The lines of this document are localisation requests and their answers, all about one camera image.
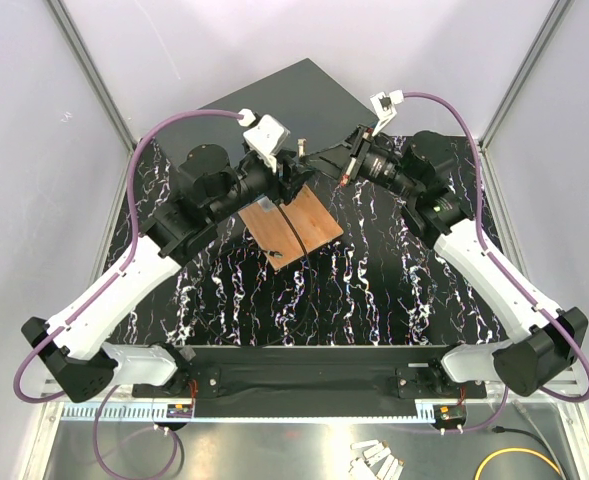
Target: yellow cable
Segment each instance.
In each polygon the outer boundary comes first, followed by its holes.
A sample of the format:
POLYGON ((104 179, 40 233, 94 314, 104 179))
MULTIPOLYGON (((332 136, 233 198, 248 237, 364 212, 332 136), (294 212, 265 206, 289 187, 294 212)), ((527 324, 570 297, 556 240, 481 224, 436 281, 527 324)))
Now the yellow cable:
POLYGON ((481 465, 478 467, 478 470, 476 470, 476 475, 474 476, 474 480, 479 480, 481 478, 481 473, 483 473, 483 469, 487 466, 487 464, 490 462, 490 460, 492 460, 494 457, 498 457, 499 455, 502 455, 504 453, 512 453, 512 452, 529 453, 530 455, 534 455, 534 456, 540 458, 541 460, 543 460, 550 467, 552 467, 556 473, 561 475, 561 471, 558 469, 558 467, 556 465, 554 465, 554 462, 552 462, 549 458, 547 458, 542 453, 538 453, 535 450, 530 450, 529 448, 512 447, 512 448, 504 448, 502 450, 497 450, 496 452, 489 454, 485 458, 485 460, 483 460, 483 463, 481 463, 481 465))

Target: metal floor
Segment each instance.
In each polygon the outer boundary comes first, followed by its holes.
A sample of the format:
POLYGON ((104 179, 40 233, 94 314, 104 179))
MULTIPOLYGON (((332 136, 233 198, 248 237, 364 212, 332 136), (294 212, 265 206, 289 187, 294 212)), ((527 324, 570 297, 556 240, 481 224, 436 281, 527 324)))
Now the metal floor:
MULTIPOLYGON (((528 410, 546 435, 570 478, 578 479, 562 419, 553 404, 528 404, 528 410)), ((473 425, 491 415, 487 404, 469 406, 473 425)), ((509 405, 500 425, 531 431, 509 405)), ((99 443, 107 452, 143 423, 101 423, 99 443)), ((301 424, 190 424, 179 431, 182 455, 166 479, 181 480, 347 480, 354 457, 350 444, 378 439, 389 443, 392 454, 405 461, 401 480, 473 479, 483 459, 506 447, 541 451, 524 435, 491 432, 451 435, 418 435, 402 432, 397 425, 301 425, 301 424)), ((109 478, 94 461, 91 422, 61 422, 44 478, 86 480, 109 478)), ((171 453, 171 441, 155 432, 133 439, 106 463, 119 474, 143 478, 156 473, 171 453)), ((531 455, 510 453, 495 458, 482 480, 555 480, 559 477, 531 455)))

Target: white bracket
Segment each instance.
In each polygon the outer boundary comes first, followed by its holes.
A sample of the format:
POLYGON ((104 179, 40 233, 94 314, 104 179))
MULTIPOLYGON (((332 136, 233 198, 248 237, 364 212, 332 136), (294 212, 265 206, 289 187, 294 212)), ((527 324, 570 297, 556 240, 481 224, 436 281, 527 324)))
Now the white bracket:
POLYGON ((374 106, 374 113, 378 117, 378 123, 374 128, 372 136, 378 135, 378 133, 387 126, 388 123, 396 116, 396 107, 403 101, 403 92, 400 90, 394 90, 388 95, 385 92, 377 93, 370 97, 370 101, 374 106))
MULTIPOLYGON (((249 118, 249 115, 244 110, 241 110, 241 113, 243 114, 243 120, 249 118)), ((278 162, 274 155, 281 150, 289 135, 290 131, 270 115, 263 115, 258 125, 243 133, 249 147, 258 153, 259 157, 273 173, 276 173, 278 169, 278 162)))

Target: gray wall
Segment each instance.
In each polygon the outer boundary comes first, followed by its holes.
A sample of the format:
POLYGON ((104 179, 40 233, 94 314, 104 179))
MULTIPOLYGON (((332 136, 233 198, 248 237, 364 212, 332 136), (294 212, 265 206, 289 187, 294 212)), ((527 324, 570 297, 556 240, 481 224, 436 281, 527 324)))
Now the gray wall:
POLYGON ((87 287, 126 163, 44 5, 0 2, 0 479, 17 478, 36 411, 12 394, 20 326, 87 287))
MULTIPOLYGON (((136 135, 308 57, 366 105, 381 90, 442 95, 480 135, 553 1, 64 3, 136 135)), ((420 100, 404 104, 388 131, 424 128, 460 134, 420 100)))
POLYGON ((489 150, 530 277, 589 316, 589 0, 573 5, 489 150))

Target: wooden board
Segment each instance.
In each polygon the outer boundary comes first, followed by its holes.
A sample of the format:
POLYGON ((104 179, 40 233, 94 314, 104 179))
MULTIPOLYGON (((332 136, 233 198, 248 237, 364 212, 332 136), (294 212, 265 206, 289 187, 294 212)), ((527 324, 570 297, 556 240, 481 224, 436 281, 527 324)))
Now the wooden board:
MULTIPOLYGON (((283 211, 303 240, 308 253, 343 235, 341 226, 307 185, 292 203, 283 206, 283 211)), ((241 210, 239 215, 259 247, 283 254, 283 258, 267 257, 274 270, 303 256, 301 246, 278 209, 265 211, 255 202, 241 210)))

